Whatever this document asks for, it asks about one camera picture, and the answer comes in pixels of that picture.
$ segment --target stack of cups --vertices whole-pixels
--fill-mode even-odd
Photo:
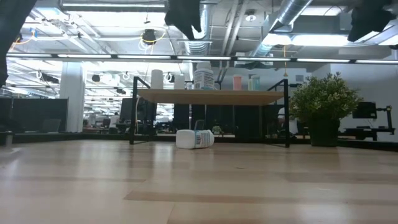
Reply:
[[[242,90],[242,76],[233,75],[234,90]]]
[[[260,76],[249,75],[249,90],[258,91],[260,90]]]

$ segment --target ceiling light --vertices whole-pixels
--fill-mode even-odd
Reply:
[[[348,59],[315,59],[315,58],[298,58],[297,62],[320,62],[320,63],[348,63]]]
[[[264,58],[259,58],[259,57],[238,57],[239,61],[255,61],[255,62],[289,62],[290,58],[274,58],[274,57],[264,57]]]
[[[123,58],[123,59],[171,59],[170,56],[161,56],[161,55],[118,55],[118,58]]]
[[[265,45],[290,45],[292,40],[287,35],[268,34],[262,41]]]
[[[15,53],[8,53],[7,57],[51,57],[50,54],[15,54]]]
[[[398,65],[398,60],[357,60],[356,63],[380,64],[380,65]]]
[[[163,4],[117,4],[117,3],[63,3],[66,7],[164,7]]]
[[[398,44],[398,35],[391,37],[390,39],[381,42],[379,45],[397,45]]]
[[[318,46],[318,47],[342,47],[349,44],[343,35],[297,35],[293,38],[293,45]]]
[[[257,19],[257,17],[255,15],[248,15],[246,16],[246,21],[248,22],[253,22]]]
[[[110,55],[58,54],[61,58],[111,58]]]
[[[231,60],[231,57],[178,56],[180,60]]]

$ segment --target potted plant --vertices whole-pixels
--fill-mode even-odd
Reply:
[[[290,113],[308,124],[312,146],[337,146],[340,119],[350,115],[362,101],[358,90],[348,88],[340,77],[308,77],[290,99]]]

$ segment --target green leaves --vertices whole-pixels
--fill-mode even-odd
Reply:
[[[341,119],[350,115],[363,99],[358,90],[348,88],[340,77],[329,73],[326,78],[307,77],[290,99],[290,112],[301,121],[311,118]]]

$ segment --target paper towel roll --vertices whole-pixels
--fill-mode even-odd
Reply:
[[[159,69],[152,70],[152,76],[150,77],[150,88],[163,89],[163,71]]]
[[[174,90],[184,90],[185,89],[185,76],[175,75],[174,76]]]

